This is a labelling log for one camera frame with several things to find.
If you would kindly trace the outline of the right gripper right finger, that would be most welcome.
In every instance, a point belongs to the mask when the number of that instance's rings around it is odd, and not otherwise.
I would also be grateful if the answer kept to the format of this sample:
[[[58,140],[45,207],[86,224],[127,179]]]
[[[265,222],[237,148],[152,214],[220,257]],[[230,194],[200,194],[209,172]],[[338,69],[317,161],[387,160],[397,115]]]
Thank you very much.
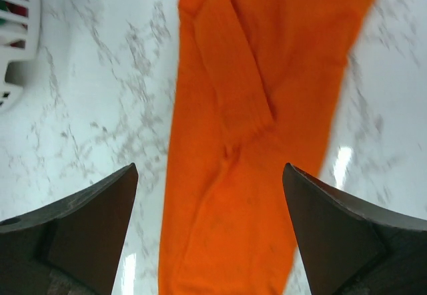
[[[283,186],[312,294],[425,294],[426,221],[286,164]]]

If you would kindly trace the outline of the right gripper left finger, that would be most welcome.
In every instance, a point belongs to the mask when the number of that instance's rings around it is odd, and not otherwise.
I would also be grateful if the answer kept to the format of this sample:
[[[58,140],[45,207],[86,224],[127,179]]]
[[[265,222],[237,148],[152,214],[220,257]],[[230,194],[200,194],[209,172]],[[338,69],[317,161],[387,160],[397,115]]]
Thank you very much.
[[[135,164],[1,221],[2,294],[111,294],[138,183]]]

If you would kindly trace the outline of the orange t-shirt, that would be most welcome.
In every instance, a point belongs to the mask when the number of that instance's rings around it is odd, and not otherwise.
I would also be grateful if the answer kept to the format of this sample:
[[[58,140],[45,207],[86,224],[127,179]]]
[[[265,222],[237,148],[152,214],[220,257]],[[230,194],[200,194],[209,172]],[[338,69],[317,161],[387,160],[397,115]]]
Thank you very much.
[[[281,294],[296,239],[282,172],[317,174],[374,0],[179,0],[160,294]]]

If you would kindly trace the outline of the white plastic laundry basket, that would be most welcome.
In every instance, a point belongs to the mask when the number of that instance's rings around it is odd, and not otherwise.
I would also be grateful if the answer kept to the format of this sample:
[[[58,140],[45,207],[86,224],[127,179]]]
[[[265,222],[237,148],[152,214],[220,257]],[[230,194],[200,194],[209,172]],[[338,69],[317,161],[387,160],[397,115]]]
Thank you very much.
[[[1,0],[1,112],[9,109],[23,88],[6,81],[10,63],[35,58],[41,29],[41,0]]]

